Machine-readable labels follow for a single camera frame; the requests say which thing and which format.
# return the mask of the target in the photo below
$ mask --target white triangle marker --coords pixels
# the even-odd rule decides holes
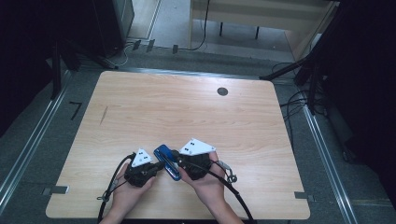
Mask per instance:
[[[216,148],[205,142],[201,142],[195,138],[192,138],[190,142],[186,144],[186,146],[180,149],[179,153],[187,156],[195,156],[211,151],[216,151]]]
[[[132,167],[137,167],[152,161],[150,155],[145,151],[145,149],[139,148],[132,161]]]

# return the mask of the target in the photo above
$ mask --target person's left hand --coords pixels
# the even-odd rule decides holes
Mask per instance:
[[[126,181],[124,174],[128,165],[128,163],[125,163],[116,176],[116,179],[119,180],[117,183],[119,187],[113,192],[113,204],[111,205],[110,211],[108,211],[107,215],[101,221],[101,224],[121,223],[125,216],[134,209],[142,195],[148,191],[154,183],[155,176],[150,178],[142,188],[132,186],[128,182],[124,183]]]

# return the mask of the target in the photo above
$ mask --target black circular dot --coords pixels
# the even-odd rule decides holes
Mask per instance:
[[[220,88],[218,88],[218,94],[222,95],[222,96],[225,96],[225,95],[228,94],[228,90],[225,89],[224,87],[220,87]]]

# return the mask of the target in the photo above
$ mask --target hand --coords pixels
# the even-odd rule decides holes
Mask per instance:
[[[218,161],[216,152],[209,153],[209,159]],[[179,167],[181,179],[191,185],[201,202],[206,205],[218,223],[243,223],[230,205],[224,199],[224,185],[213,175],[206,174],[203,178],[191,180],[186,171]],[[224,171],[216,164],[212,164],[210,171],[224,178]]]
[[[124,183],[126,181],[124,174],[128,165],[128,163],[125,163],[116,176],[116,179],[119,180],[117,184],[119,187],[113,192],[113,204],[111,205],[110,211],[108,211],[107,215],[100,222],[101,224],[121,223],[125,216],[134,209],[142,195],[148,191],[154,183],[155,176],[150,178],[142,188],[132,186],[128,182]]]

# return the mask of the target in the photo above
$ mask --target wood grain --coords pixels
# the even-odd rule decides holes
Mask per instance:
[[[218,95],[220,87],[228,95]],[[121,72],[101,75],[57,183],[69,193],[51,196],[47,216],[97,217],[96,197],[125,156],[141,147],[156,160],[159,145],[180,149],[192,137],[233,168],[254,218],[309,217],[306,200],[294,198],[304,188],[271,82]],[[247,217],[228,190],[226,198]],[[213,218],[190,186],[165,171],[128,217]]]

